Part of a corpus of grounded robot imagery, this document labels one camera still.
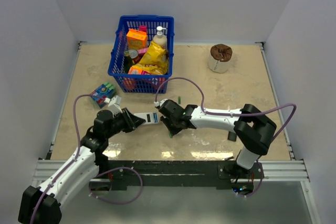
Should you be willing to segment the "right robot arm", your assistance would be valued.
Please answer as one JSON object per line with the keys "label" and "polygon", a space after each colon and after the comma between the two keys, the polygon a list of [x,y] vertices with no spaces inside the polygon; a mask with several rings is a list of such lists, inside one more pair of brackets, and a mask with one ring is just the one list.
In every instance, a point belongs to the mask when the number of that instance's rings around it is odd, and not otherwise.
{"label": "right robot arm", "polygon": [[234,165],[234,173],[239,178],[250,175],[254,163],[268,153],[277,128],[274,121],[251,104],[234,110],[208,110],[190,104],[183,108],[170,99],[163,99],[155,101],[154,106],[162,114],[160,120],[173,136],[185,129],[200,128],[235,133],[244,146]]}

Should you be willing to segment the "white remote control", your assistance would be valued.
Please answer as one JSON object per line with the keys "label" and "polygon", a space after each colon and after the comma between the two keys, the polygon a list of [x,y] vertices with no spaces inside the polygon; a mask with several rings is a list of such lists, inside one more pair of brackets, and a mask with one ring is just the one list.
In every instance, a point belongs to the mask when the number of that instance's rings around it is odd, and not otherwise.
{"label": "white remote control", "polygon": [[143,113],[135,113],[134,115],[142,118],[145,120],[144,125],[149,125],[149,124],[157,124],[153,122],[153,113],[154,112],[143,112]]}

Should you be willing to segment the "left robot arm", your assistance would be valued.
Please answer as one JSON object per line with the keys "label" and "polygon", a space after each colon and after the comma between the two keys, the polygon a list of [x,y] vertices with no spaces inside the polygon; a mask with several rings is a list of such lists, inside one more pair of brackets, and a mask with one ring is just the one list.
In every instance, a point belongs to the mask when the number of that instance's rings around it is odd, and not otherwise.
{"label": "left robot arm", "polygon": [[71,157],[38,187],[29,186],[22,196],[20,223],[60,223],[62,212],[89,180],[108,174],[108,158],[103,152],[109,138],[129,133],[146,122],[124,108],[117,114],[109,110],[97,113]]}

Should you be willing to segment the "blue battery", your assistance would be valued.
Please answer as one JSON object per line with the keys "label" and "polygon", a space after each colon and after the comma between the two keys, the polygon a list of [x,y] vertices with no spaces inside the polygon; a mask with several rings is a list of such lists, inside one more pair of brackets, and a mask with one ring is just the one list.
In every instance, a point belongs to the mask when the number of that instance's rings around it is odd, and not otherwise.
{"label": "blue battery", "polygon": [[158,123],[158,117],[156,112],[153,113],[153,122]]}

